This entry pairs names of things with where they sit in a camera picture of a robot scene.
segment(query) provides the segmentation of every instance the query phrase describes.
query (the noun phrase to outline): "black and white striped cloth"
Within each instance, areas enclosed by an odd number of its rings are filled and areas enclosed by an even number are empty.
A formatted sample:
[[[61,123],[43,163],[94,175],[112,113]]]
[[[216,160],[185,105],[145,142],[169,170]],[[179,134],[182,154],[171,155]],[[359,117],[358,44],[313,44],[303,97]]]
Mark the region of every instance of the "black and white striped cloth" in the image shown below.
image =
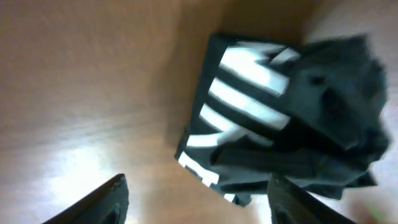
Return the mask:
[[[317,175],[306,164],[310,162],[307,153],[281,157],[272,152],[282,152],[290,141],[286,136],[300,128],[309,132],[292,117],[295,114],[285,106],[288,100],[281,100],[293,78],[289,71],[300,57],[298,51],[282,44],[212,36],[192,118],[176,153],[181,166],[226,200],[242,206],[250,202],[251,194],[265,193],[264,166],[298,179],[296,184],[307,190],[319,194],[330,190],[328,185],[314,190],[313,182],[300,182],[300,178],[313,180]],[[367,172],[364,176],[370,179]]]

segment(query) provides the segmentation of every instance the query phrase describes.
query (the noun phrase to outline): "clothing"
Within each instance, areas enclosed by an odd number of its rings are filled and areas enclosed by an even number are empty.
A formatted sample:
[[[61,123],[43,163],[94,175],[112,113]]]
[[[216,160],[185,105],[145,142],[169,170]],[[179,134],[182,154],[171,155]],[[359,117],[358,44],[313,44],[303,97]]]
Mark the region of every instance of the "clothing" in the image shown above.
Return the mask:
[[[209,39],[176,160],[230,202],[265,194],[271,172],[316,194],[376,185],[388,140],[386,75],[363,36],[292,48]]]

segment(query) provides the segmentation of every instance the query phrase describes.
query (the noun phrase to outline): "brown wooden surface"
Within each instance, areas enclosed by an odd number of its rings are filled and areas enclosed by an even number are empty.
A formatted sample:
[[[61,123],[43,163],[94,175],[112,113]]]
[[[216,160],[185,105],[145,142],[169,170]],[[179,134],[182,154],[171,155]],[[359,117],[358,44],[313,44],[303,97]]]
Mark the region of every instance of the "brown wooden surface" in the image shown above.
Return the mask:
[[[208,35],[369,32],[396,136],[397,21],[395,0],[0,0],[0,222],[45,221],[122,172],[128,223],[268,223],[266,197],[231,205],[173,159]],[[397,163],[392,146],[373,167],[380,187],[328,203],[361,223],[362,207],[394,221]]]

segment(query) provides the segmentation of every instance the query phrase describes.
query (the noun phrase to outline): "black fabric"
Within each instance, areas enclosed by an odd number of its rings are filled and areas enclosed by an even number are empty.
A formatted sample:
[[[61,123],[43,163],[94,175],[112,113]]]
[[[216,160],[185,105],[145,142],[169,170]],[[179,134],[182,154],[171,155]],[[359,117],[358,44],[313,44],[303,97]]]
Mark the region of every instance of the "black fabric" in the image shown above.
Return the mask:
[[[266,50],[264,57],[268,59],[256,63],[289,79],[280,96],[219,67],[228,47],[247,47],[240,44],[242,40],[276,44],[227,35],[210,37],[192,117],[176,160],[185,153],[205,170],[217,173],[218,182],[211,188],[224,196],[234,194],[232,202],[241,206],[250,202],[251,194],[266,194],[272,172],[304,190],[336,199],[346,187],[376,185],[368,168],[388,147],[379,121],[387,98],[386,75],[368,52],[366,38],[328,40],[296,49],[278,44],[279,50]],[[300,57],[272,63],[288,48]],[[289,122],[281,130],[275,129],[211,96],[209,89],[215,78],[285,114]],[[247,134],[215,147],[187,145],[190,136],[223,132],[201,118],[203,105]],[[253,141],[253,134],[269,139],[271,144]],[[188,165],[185,167],[195,173]]]

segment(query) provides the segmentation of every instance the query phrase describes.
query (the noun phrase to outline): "fabric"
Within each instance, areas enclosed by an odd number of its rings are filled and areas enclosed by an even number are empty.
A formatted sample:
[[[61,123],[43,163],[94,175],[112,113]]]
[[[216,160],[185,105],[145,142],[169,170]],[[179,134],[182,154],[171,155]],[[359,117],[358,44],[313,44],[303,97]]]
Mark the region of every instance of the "fabric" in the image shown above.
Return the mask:
[[[363,36],[295,49],[212,35],[175,158],[241,206],[266,193],[271,172],[339,199],[376,185],[368,168],[388,147],[385,102],[386,76]]]

